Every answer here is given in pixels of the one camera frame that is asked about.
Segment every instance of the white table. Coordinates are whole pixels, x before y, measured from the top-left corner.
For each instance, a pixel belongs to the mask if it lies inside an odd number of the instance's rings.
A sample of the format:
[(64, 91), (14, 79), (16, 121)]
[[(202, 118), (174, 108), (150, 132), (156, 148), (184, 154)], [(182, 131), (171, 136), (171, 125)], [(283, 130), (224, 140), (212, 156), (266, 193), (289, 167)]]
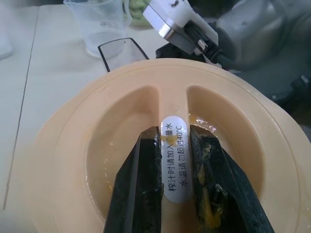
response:
[[(105, 74), (101, 59), (87, 54), (80, 29), (65, 5), (47, 5), (30, 8), (28, 11), (31, 12), (27, 17), (33, 21), (32, 32), (35, 31), (32, 52), (30, 40), (24, 44), (22, 51), (18, 51), (9, 58), (13, 60), (5, 61), (11, 66), (10, 69), (6, 70), (1, 67), (0, 61), (1, 76), (5, 73), (9, 75), (8, 80), (13, 77), (16, 79), (16, 83), (12, 81), (8, 83), (8, 87), (4, 88), (7, 94), (2, 98), (3, 81), (0, 78), (1, 112), (3, 108), (9, 109), (0, 118), (3, 119), (0, 121), (0, 124), (3, 124), (1, 128), (5, 129), (0, 132), (0, 159), (2, 159), (0, 162), (1, 164), (2, 161), (6, 162), (3, 165), (4, 174), (0, 174), (0, 181), (6, 181), (9, 176), (20, 115), (7, 202), (5, 210), (0, 212), (0, 231), (4, 233), (35, 232), (23, 209), (18, 163), (25, 159), (26, 151), (36, 134), (60, 106), (77, 95), (88, 83)], [(153, 29), (139, 31), (129, 28), (127, 32), (149, 58), (155, 58), (155, 50), (166, 44), (166, 41)], [(27, 59), (18, 62), (16, 59), (21, 59), (21, 57), (27, 57)], [(13, 70), (15, 63), (18, 63), (20, 67)], [(2, 188), (2, 193), (5, 194), (5, 187)]]

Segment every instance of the white label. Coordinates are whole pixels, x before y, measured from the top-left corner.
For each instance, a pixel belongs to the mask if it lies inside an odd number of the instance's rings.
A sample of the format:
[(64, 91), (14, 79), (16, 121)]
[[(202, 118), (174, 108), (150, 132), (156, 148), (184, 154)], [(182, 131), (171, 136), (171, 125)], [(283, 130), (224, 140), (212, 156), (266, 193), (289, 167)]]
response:
[(162, 183), (164, 195), (175, 203), (192, 193), (188, 132), (185, 121), (169, 116), (161, 123)]

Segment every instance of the beige plastic lid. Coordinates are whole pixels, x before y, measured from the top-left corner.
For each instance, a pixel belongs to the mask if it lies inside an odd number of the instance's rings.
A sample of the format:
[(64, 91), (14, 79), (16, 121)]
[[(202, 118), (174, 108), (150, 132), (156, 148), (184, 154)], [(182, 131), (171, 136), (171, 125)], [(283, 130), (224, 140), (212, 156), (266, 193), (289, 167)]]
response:
[[(280, 107), (204, 63), (147, 60), (98, 79), (39, 133), (25, 194), (41, 233), (102, 233), (115, 175), (139, 134), (168, 116), (212, 129), (276, 233), (311, 231), (311, 144)], [(196, 232), (191, 199), (162, 200), (162, 232)]]

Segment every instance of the measuring cup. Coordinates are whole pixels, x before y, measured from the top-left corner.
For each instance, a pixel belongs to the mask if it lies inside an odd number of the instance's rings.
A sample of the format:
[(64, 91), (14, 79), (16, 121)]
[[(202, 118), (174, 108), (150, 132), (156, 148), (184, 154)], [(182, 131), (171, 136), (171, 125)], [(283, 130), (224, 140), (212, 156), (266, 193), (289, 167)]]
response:
[[(98, 46), (112, 40), (125, 38), (125, 27), (130, 25), (129, 0), (124, 8), (127, 20), (124, 21), (122, 0), (64, 0), (78, 21), (84, 34), (86, 50), (100, 57)], [(111, 48), (107, 56), (113, 56), (122, 48)]]

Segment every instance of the white countertop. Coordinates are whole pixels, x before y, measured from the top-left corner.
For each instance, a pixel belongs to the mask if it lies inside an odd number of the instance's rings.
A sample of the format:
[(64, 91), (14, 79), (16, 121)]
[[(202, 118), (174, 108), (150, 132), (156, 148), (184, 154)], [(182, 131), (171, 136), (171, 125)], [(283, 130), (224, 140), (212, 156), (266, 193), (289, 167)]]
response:
[[(105, 74), (101, 59), (87, 54), (81, 31), (65, 5), (21, 12), (14, 21), (19, 27), (9, 32), (14, 54), (0, 60), (0, 209), (7, 192), (5, 210), (0, 211), (2, 233), (35, 232), (23, 210), (17, 164), (49, 117)], [(150, 59), (166, 44), (153, 29), (128, 28), (127, 34)]]

